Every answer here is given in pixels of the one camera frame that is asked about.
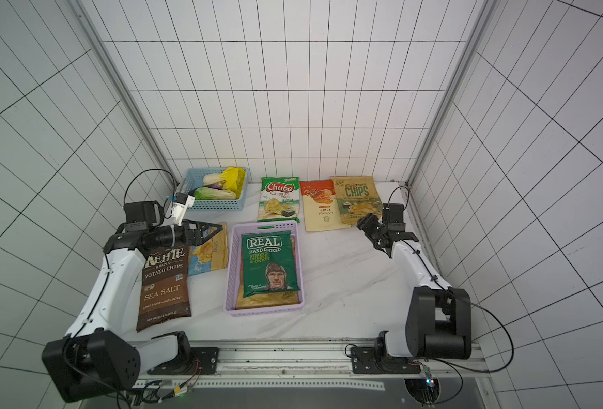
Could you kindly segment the beige red cassava chips bag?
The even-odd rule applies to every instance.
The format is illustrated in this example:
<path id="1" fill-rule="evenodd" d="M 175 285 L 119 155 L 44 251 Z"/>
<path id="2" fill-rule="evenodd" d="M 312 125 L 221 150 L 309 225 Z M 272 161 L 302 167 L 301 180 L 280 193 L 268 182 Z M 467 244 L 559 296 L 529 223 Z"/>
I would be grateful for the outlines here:
<path id="1" fill-rule="evenodd" d="M 308 233 L 350 228 L 342 222 L 332 180 L 300 182 L 300 189 Z"/>

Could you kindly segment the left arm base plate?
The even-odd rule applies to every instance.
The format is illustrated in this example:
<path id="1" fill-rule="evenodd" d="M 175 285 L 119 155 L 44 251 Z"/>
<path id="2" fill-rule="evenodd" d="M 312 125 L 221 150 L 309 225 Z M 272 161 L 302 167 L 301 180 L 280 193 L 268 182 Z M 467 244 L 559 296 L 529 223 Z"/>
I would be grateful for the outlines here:
<path id="1" fill-rule="evenodd" d="M 192 347 L 185 332 L 170 332 L 166 336 L 176 336 L 177 356 L 165 361 L 148 371 L 150 375 L 212 375 L 216 373 L 218 354 L 217 347 Z"/>

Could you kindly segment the green Real chips bag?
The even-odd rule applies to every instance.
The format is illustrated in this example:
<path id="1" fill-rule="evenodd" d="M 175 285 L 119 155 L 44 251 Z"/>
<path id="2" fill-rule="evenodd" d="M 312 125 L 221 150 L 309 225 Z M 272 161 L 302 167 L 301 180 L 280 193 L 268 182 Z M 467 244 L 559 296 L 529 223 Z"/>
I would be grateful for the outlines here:
<path id="1" fill-rule="evenodd" d="M 241 245 L 245 298 L 300 290 L 290 231 L 246 234 Z"/>

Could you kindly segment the sour cream onion chips bag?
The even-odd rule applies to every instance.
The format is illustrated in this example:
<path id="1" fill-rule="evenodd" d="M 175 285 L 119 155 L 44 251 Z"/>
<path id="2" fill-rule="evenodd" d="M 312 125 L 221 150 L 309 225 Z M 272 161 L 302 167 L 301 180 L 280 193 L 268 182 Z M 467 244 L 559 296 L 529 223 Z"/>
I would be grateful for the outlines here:
<path id="1" fill-rule="evenodd" d="M 376 190 L 373 176 L 333 176 L 331 181 L 342 223 L 354 226 L 368 214 L 382 216 L 383 202 Z"/>

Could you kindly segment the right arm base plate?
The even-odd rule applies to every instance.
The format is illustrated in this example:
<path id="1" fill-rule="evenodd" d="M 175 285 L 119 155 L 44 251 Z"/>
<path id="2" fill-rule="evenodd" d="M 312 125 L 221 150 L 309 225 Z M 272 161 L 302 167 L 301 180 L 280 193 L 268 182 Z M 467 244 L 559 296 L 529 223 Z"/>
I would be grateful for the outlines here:
<path id="1" fill-rule="evenodd" d="M 385 336 L 387 331 L 379 333 L 373 346 L 359 347 L 347 344 L 344 354 L 349 358 L 352 372 L 359 375 L 417 375 L 422 364 L 409 357 L 395 357 L 388 353 Z"/>

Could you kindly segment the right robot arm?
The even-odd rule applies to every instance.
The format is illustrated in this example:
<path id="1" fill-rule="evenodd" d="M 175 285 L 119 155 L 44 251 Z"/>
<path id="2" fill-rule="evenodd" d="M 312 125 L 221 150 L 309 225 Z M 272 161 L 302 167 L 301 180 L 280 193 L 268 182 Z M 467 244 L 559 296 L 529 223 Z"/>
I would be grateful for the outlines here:
<path id="1" fill-rule="evenodd" d="M 386 330 L 379 338 L 383 352 L 393 358 L 466 360 L 472 353 L 470 297 L 449 284 L 429 262 L 415 233 L 405 229 L 401 217 L 388 219 L 368 214 L 357 228 L 393 260 L 412 294 L 400 329 Z"/>

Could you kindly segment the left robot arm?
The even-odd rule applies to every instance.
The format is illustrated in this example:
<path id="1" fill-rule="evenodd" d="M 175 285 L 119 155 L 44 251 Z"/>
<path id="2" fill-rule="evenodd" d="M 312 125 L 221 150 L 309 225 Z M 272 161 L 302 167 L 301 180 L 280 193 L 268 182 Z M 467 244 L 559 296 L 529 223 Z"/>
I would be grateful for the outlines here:
<path id="1" fill-rule="evenodd" d="M 61 398 L 78 402 L 131 390 L 153 368 L 189 369 L 194 364 L 187 336 L 171 332 L 134 346 L 120 335 L 124 312 L 150 253 L 179 245 L 198 246 L 223 230 L 220 224 L 184 220 L 149 227 L 122 223 L 103 247 L 100 274 L 75 322 L 63 338 L 49 342 L 44 363 Z"/>

